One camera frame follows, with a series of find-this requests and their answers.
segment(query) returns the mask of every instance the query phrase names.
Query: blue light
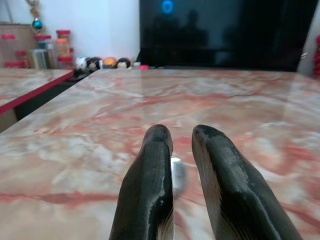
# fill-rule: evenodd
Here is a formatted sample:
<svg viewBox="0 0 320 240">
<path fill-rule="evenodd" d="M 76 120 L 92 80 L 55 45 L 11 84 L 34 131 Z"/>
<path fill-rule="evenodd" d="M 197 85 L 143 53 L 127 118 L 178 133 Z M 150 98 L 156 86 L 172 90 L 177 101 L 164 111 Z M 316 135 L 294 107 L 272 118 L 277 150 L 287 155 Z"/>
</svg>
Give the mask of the blue light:
<svg viewBox="0 0 320 240">
<path fill-rule="evenodd" d="M 170 14 L 174 10 L 174 2 L 172 0 L 164 0 L 162 10 L 165 14 Z"/>
</svg>

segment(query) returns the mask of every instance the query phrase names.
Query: hanging ornament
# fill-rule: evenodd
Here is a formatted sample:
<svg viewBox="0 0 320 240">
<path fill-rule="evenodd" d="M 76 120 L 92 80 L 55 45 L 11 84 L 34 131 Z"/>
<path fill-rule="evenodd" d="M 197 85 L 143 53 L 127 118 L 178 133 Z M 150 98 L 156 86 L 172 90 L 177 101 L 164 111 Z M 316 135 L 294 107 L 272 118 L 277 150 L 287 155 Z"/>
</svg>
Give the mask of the hanging ornament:
<svg viewBox="0 0 320 240">
<path fill-rule="evenodd" d="M 44 33 L 46 28 L 41 22 L 39 12 L 36 8 L 39 5 L 39 0 L 26 0 L 26 2 L 32 7 L 30 13 L 33 16 L 33 22 L 31 23 L 33 33 L 37 35 Z"/>
</svg>

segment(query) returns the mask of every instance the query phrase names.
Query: white wall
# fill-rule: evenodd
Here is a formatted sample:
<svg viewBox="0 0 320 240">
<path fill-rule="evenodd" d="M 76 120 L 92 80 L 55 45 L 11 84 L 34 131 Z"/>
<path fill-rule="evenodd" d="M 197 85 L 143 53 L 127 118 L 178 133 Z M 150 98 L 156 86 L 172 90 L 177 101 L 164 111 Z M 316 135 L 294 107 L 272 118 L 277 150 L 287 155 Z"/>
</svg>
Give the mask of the white wall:
<svg viewBox="0 0 320 240">
<path fill-rule="evenodd" d="M 317 49 L 316 37 L 318 35 L 320 35 L 320 2 L 316 7 L 309 34 L 304 45 L 304 53 L 308 54 L 303 60 L 301 60 L 298 67 L 298 72 L 303 75 L 311 76 L 313 73 L 314 65 L 312 61 Z"/>
<path fill-rule="evenodd" d="M 25 0 L 8 0 L 13 21 L 33 21 Z M 9 21 L 0 1 L 0 22 Z M 140 49 L 139 0 L 40 0 L 39 12 L 47 33 L 72 31 L 76 57 L 136 57 Z"/>
</svg>

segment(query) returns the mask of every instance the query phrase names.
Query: television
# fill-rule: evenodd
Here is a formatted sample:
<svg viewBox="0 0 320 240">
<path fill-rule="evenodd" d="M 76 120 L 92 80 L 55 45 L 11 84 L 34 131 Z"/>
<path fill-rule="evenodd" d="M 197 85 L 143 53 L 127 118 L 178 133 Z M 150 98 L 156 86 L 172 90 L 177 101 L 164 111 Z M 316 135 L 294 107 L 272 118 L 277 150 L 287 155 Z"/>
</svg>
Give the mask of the television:
<svg viewBox="0 0 320 240">
<path fill-rule="evenodd" d="M 296 71 L 317 0 L 140 0 L 140 61 Z"/>
</svg>

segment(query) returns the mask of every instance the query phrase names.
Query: pink marble surface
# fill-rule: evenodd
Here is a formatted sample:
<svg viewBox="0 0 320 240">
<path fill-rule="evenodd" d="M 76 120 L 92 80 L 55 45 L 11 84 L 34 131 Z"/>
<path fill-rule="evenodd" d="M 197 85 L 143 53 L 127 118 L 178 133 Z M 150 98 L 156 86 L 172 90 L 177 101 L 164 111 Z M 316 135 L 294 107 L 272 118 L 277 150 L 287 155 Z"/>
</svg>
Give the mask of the pink marble surface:
<svg viewBox="0 0 320 240">
<path fill-rule="evenodd" d="M 3 106 L 8 105 L 19 98 L 23 98 L 26 94 L 35 91 L 48 83 L 57 81 L 56 84 L 58 84 L 66 78 L 69 78 L 71 75 L 72 71 L 70 70 L 0 68 L 0 113 L 2 112 Z M 34 92 L 31 97 L 34 97 L 44 90 L 46 89 Z"/>
<path fill-rule="evenodd" d="M 305 240 L 320 238 L 320 83 L 294 73 L 105 70 L 0 134 L 0 239 L 105 240 L 145 131 L 166 125 L 187 168 L 175 239 L 214 239 L 193 127 L 224 131 Z"/>
</svg>

